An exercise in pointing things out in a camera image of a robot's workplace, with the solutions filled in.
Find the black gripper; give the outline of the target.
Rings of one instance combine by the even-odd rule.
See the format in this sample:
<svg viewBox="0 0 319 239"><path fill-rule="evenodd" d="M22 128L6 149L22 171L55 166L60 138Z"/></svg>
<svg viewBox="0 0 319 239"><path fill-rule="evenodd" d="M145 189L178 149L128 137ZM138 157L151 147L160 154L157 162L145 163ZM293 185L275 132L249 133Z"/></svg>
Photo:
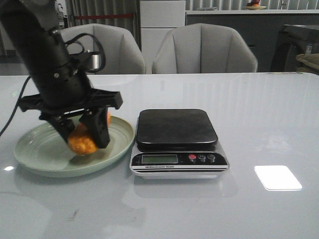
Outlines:
<svg viewBox="0 0 319 239"><path fill-rule="evenodd" d="M71 64L29 68L38 94L22 97L18 106L40 111L39 118L48 121L63 140L75 129L72 116L85 113L80 118L98 148L106 148L110 142L108 107L119 109L123 104L120 92L94 89L84 70Z"/></svg>

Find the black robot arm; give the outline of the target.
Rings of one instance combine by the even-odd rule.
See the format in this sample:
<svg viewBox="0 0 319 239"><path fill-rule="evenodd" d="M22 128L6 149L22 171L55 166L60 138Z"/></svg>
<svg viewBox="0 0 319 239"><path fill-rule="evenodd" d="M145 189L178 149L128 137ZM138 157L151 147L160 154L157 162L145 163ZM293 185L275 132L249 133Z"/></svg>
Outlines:
<svg viewBox="0 0 319 239"><path fill-rule="evenodd" d="M108 108L120 108L123 100L119 92L94 89L87 77L106 64L101 43L96 52L69 54L67 47L77 38L62 39L52 0L3 0L0 21L38 89L37 95L19 98L20 109L40 111L39 118L63 139L79 116L97 147L107 147Z"/></svg>

